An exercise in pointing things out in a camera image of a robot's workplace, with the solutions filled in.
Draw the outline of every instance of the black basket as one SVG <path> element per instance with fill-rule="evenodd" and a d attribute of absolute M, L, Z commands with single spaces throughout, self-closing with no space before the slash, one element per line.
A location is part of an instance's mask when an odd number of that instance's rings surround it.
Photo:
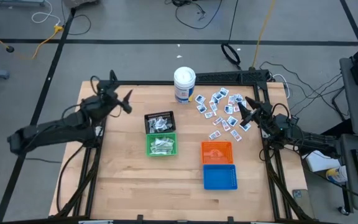
<path fill-rule="evenodd" d="M 154 113 L 154 114 L 146 114 L 144 116 L 144 126 L 146 127 L 146 134 L 150 134 L 149 120 L 152 118 L 158 118 L 159 116 L 161 116 L 162 118 L 168 118 L 172 122 L 171 128 L 168 128 L 165 131 L 160 132 L 160 133 L 169 133 L 169 132 L 173 132 L 174 130 L 177 129 L 177 127 L 175 125 L 175 118 L 173 117 L 173 111 L 166 111 L 166 112 Z"/>

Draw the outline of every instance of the white lid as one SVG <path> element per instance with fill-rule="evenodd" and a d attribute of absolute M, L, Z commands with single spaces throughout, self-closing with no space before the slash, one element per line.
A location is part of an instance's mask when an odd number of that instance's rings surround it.
<path fill-rule="evenodd" d="M 179 84 L 189 85 L 195 82 L 196 73 L 189 67 L 180 67 L 175 71 L 173 77 Z"/>

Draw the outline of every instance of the blue tray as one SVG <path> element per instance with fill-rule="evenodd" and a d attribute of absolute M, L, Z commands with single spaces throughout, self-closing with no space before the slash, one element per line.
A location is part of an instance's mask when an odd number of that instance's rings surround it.
<path fill-rule="evenodd" d="M 204 165 L 203 170 L 205 190 L 237 189 L 237 176 L 235 165 Z"/>

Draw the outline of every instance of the floor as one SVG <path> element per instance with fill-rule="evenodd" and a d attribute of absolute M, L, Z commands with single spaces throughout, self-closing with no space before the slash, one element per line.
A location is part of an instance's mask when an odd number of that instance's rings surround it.
<path fill-rule="evenodd" d="M 62 17 L 60 0 L 50 0 L 53 14 Z M 255 52 L 264 17 L 271 1 L 242 0 L 237 6 L 231 39 L 248 68 Z M 179 8 L 178 16 L 193 26 L 203 26 L 213 16 L 219 0 L 199 1 L 207 12 L 198 21 L 194 5 Z M 16 156 L 9 152 L 6 137 L 33 121 L 38 123 L 60 117 L 61 112 L 76 102 L 80 84 L 90 76 L 107 78 L 113 69 L 120 80 L 172 80 L 180 66 L 196 72 L 231 71 L 231 65 L 220 50 L 227 41 L 236 0 L 224 0 L 210 25 L 202 30 L 191 29 L 175 19 L 176 7 L 163 0 L 101 0 L 98 5 L 81 7 L 75 15 L 84 14 L 92 22 L 89 32 L 68 35 L 62 51 L 58 43 L 62 34 L 42 46 L 35 60 L 23 60 L 18 54 L 8 54 L 0 45 L 0 69 L 9 70 L 11 77 L 0 80 L 0 201 L 12 173 Z M 63 7 L 65 17 L 70 10 Z M 53 33 L 55 18 L 35 24 L 31 15 L 48 12 L 33 4 L 0 5 L 0 38 L 20 52 L 32 55 L 37 43 Z M 348 17 L 354 18 L 355 24 Z M 88 27 L 85 17 L 76 18 L 70 33 L 83 32 Z M 339 74 L 339 59 L 350 57 L 358 50 L 358 1 L 356 0 L 281 0 L 277 1 L 262 37 L 256 66 L 264 61 L 280 63 L 318 88 Z M 273 74 L 282 74 L 287 82 L 311 90 L 296 77 L 278 66 L 265 64 Z M 50 82 L 42 110 L 35 110 L 45 81 Z M 340 78 L 326 92 L 342 86 Z M 304 98 L 300 88 L 290 85 L 290 106 Z M 333 94 L 325 98 L 331 101 Z M 296 105 L 296 114 L 310 100 Z M 337 99 L 346 113 L 346 96 Z M 320 133 L 341 120 L 321 99 L 315 100 L 298 114 L 300 127 Z M 60 161 L 64 144 L 38 148 L 27 157 Z M 25 161 L 4 221 L 45 218 L 55 190 L 60 164 Z M 346 217 L 337 212 L 343 205 L 341 190 L 314 176 L 305 174 L 316 217 L 326 222 L 358 223 L 358 211 Z"/>

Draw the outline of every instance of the white container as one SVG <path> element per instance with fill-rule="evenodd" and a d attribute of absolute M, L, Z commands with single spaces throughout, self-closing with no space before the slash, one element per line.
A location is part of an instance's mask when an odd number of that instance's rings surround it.
<path fill-rule="evenodd" d="M 196 73 L 189 67 L 180 67 L 173 74 L 175 99 L 178 103 L 187 104 L 193 100 Z"/>
<path fill-rule="evenodd" d="M 347 181 L 346 166 L 341 166 L 327 170 L 326 177 L 328 180 L 336 183 Z"/>

